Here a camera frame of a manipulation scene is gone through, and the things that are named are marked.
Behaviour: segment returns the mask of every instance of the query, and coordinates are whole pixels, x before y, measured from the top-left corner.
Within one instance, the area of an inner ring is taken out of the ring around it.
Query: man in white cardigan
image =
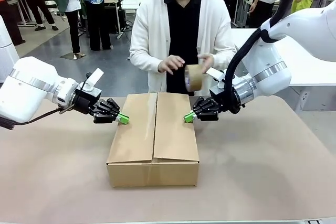
[[[188,93],[185,65],[227,68],[236,53],[230,16],[223,0],[145,0],[133,26],[130,59],[148,71],[149,92]],[[207,95],[211,77],[204,75]]]

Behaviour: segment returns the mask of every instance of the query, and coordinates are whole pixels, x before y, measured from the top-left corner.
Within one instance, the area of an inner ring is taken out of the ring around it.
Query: box lid
[[[154,158],[199,161],[193,124],[183,121],[191,110],[186,94],[159,93],[156,105]]]
[[[156,93],[130,94],[122,113],[130,117],[119,124],[107,163],[150,162],[153,156]]]

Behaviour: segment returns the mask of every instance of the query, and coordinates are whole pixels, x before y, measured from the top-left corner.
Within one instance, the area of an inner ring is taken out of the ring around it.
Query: yellow-green cloth
[[[314,0],[301,0],[300,2],[297,2],[296,0],[294,0],[292,3],[291,13],[295,13],[302,9],[310,8],[313,1]]]

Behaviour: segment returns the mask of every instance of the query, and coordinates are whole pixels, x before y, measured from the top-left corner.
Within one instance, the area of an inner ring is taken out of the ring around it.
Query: white cardigan
[[[230,16],[223,0],[202,0],[197,51],[214,55],[215,68],[224,70],[236,53],[232,41]],[[163,0],[145,0],[135,18],[130,58],[142,70],[148,71],[149,92],[166,91],[166,73],[158,72],[159,63],[168,57],[170,30],[167,5]],[[211,77],[204,76],[201,92],[208,95]]]

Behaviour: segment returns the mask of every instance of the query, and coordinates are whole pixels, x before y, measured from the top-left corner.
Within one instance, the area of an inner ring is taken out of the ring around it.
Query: tape roll
[[[185,87],[188,92],[198,91],[202,89],[202,66],[187,65],[184,69]]]

